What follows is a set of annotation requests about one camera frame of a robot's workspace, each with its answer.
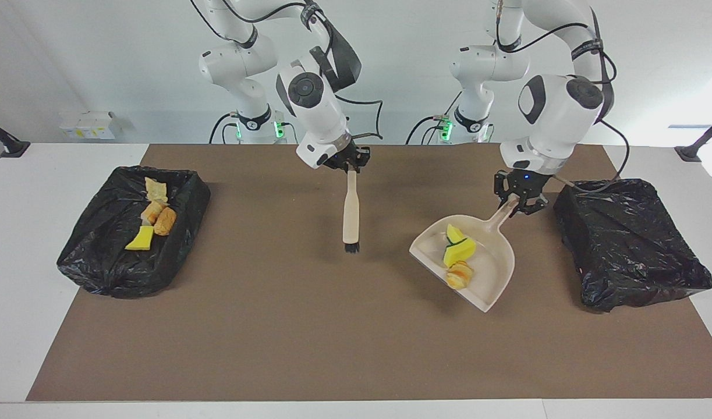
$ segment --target black pole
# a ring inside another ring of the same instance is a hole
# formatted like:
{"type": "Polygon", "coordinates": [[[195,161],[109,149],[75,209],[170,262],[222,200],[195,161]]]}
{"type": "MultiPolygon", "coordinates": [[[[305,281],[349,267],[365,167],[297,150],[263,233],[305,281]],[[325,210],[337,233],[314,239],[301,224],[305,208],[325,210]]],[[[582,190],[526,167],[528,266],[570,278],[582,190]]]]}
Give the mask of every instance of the black pole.
{"type": "Polygon", "coordinates": [[[685,162],[702,162],[700,157],[697,157],[697,152],[703,145],[706,145],[708,141],[712,138],[712,127],[707,128],[704,134],[697,140],[693,145],[687,147],[675,147],[677,154],[685,162]]]}
{"type": "Polygon", "coordinates": [[[19,157],[24,154],[30,145],[29,141],[20,141],[1,127],[0,141],[4,144],[4,152],[2,152],[1,157],[19,157]]]}

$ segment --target brown surface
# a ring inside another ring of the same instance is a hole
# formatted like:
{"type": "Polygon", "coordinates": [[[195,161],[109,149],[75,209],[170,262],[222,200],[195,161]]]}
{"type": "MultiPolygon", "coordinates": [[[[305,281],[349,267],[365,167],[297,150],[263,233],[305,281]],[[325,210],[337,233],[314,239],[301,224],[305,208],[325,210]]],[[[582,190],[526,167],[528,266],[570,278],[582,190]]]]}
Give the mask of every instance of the brown surface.
{"type": "MultiPolygon", "coordinates": [[[[439,218],[494,212],[497,145],[375,148],[359,255],[340,242],[345,175],[292,147],[152,145],[143,164],[209,183],[196,246],[156,297],[79,292],[28,400],[712,397],[692,303],[584,310],[552,209],[502,229],[516,271],[489,313],[410,257],[439,218]]],[[[562,175],[613,173],[579,146],[562,175]]]]}

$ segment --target black circular joint cap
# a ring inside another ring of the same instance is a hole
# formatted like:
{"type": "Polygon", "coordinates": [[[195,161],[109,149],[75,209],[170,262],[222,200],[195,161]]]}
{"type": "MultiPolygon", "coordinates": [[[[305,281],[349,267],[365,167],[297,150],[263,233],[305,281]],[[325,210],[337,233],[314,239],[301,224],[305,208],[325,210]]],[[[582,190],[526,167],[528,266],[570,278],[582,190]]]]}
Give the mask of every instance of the black circular joint cap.
{"type": "Polygon", "coordinates": [[[291,80],[289,99],[297,106],[313,108],[322,101],[324,83],[315,73],[302,73],[291,80]]]}
{"type": "Polygon", "coordinates": [[[604,94],[589,80],[580,78],[568,80],[566,88],[571,98],[586,109],[596,109],[604,102],[604,94]]]}

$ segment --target beige dustpan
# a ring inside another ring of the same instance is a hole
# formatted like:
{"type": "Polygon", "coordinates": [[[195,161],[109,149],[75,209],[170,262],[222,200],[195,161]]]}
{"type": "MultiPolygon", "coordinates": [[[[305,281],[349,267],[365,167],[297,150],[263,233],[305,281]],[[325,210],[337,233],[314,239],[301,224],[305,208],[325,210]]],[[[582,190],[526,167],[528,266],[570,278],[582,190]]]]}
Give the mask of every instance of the beige dustpan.
{"type": "Polygon", "coordinates": [[[410,254],[435,276],[446,283],[447,268],[444,250],[447,246],[447,225],[456,226],[466,236],[477,242],[477,250],[467,264],[475,270],[470,285],[457,291],[477,308],[487,312],[498,300],[513,273],[513,249],[500,226],[508,219],[518,200],[510,200],[484,221],[469,215],[451,215],[438,220],[412,242],[410,254]]]}

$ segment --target black plastic bag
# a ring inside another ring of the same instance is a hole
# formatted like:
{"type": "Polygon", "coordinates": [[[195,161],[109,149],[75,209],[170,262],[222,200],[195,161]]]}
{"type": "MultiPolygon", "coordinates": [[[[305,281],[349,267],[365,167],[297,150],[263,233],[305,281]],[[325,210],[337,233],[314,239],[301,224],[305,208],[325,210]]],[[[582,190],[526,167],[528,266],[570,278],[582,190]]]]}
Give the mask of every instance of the black plastic bag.
{"type": "MultiPolygon", "coordinates": [[[[576,185],[594,190],[605,182],[576,185]]],[[[645,180],[620,180],[602,193],[566,186],[554,208],[581,274],[581,302],[587,307],[605,312],[643,307],[712,288],[709,271],[645,180]]]]}
{"type": "Polygon", "coordinates": [[[58,257],[58,270],[93,294],[135,298],[167,286],[180,270],[203,220],[210,191],[197,172],[118,167],[76,222],[58,257]],[[144,177],[167,184],[177,220],[151,250],[125,250],[138,234],[146,200],[144,177]]]}

